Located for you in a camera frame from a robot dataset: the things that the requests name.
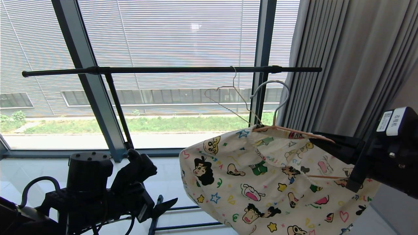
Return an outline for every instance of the corrugated metal wall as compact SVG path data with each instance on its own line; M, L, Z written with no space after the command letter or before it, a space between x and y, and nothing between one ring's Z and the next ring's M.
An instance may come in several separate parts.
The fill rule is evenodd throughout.
M79 0L79 5L100 66L254 65L259 0ZM299 1L278 1L275 25L281 28L275 28L270 61L281 66L288 64L298 5ZM61 94L82 90L78 76L21 76L22 70L74 67L50 1L1 1L1 62L0 92L27 92L34 106L21 109L27 117L92 115L90 107L67 106ZM231 85L232 78L231 73L114 75L117 89L214 88ZM239 74L235 84L250 88L252 74ZM245 110L244 104L226 106ZM276 106L266 104L264 109ZM123 109L126 114L138 110L155 115L228 112L216 104Z

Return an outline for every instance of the blue star print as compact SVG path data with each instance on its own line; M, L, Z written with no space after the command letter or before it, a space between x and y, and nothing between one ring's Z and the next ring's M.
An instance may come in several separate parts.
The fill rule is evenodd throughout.
M246 131L246 130L240 130L240 131L238 131L238 132L237 132L237 133L235 133L235 134L239 134L238 138L241 138L241 137L247 137L247 135L248 135L249 133L250 133L249 131Z
M218 196L218 193L212 194L212 198L210 199L212 202L218 204L218 200L221 199L221 197Z

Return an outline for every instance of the white cartoon print shirt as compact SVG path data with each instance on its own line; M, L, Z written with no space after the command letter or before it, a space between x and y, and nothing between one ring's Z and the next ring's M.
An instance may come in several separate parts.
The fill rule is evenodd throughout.
M345 188L353 168L305 135L256 126L184 149L181 177L189 197L239 234L338 235L372 201L380 183ZM336 176L341 179L307 175Z

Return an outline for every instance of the yellow star print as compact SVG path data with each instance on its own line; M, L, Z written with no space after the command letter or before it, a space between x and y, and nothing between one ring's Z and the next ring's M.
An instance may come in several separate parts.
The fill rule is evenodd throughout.
M280 192L283 192L286 189L286 187L287 185L279 183L279 187L277 188L277 190L279 190Z
M273 224L272 222L270 222L269 225L267 225L268 229L270 229L270 232L274 232L277 231L277 224Z
M200 203L203 203L203 200L205 200L203 195L200 195L200 197L197 198L197 201L200 202Z

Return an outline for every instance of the clothing rack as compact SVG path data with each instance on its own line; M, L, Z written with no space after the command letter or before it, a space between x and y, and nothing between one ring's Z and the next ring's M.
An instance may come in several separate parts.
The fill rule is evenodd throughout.
M262 73L280 73L280 72L321 72L322 68L297 68L297 67L281 67L281 66L260 66L260 67L100 67L94 66L85 69L57 69L57 70L40 70L40 71L23 71L23 77L47 76L47 75L65 75L65 74L104 74L109 85L110 93L116 106L117 113L120 118L122 128L125 132L126 142L125 148L128 150L133 147L132 139L129 134L128 126L123 115L122 106L117 97L116 87L113 81L112 74L127 74L127 73L225 73L225 72L262 72ZM163 196L159 195L156 204L163 202ZM168 211L174 210L188 210L198 209L198 206L189 207L174 207ZM191 225L179 225L170 227L157 227L158 218L152 220L148 235L154 235L156 231L184 229L192 227L206 227L222 225L219 222L213 223L199 223Z

